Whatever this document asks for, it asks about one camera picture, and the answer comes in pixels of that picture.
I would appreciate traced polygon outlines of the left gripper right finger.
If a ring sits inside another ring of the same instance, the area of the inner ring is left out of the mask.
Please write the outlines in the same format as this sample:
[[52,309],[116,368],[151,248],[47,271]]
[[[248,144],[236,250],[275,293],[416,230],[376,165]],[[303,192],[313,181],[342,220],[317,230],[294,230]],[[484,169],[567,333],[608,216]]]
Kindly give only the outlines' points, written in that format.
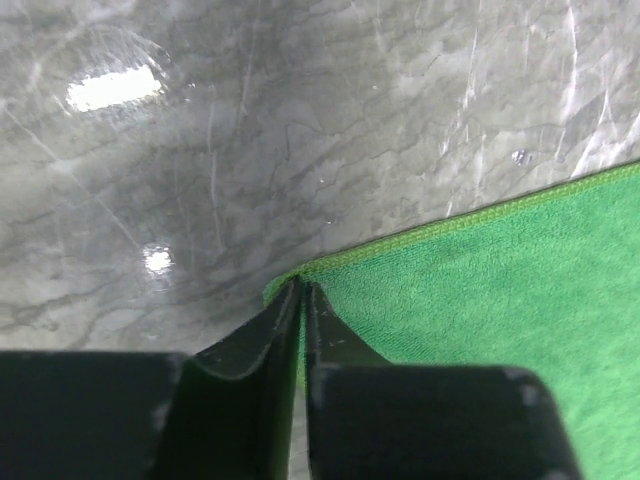
[[578,479],[553,395],[513,366],[384,359],[305,292],[308,459],[315,479]]

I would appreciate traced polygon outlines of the green towel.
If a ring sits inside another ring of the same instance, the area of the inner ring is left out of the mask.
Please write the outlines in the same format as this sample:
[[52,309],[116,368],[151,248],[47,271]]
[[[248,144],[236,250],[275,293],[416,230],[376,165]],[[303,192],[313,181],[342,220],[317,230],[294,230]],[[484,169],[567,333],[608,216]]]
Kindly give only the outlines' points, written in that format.
[[589,479],[639,475],[639,166],[294,269],[386,359],[508,364],[557,399]]

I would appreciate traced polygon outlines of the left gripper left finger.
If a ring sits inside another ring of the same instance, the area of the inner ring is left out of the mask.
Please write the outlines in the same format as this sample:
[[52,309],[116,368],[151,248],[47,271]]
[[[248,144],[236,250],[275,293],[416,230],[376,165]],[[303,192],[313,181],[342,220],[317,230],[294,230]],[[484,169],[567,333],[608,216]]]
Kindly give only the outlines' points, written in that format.
[[5,351],[5,479],[284,479],[302,285],[203,351]]

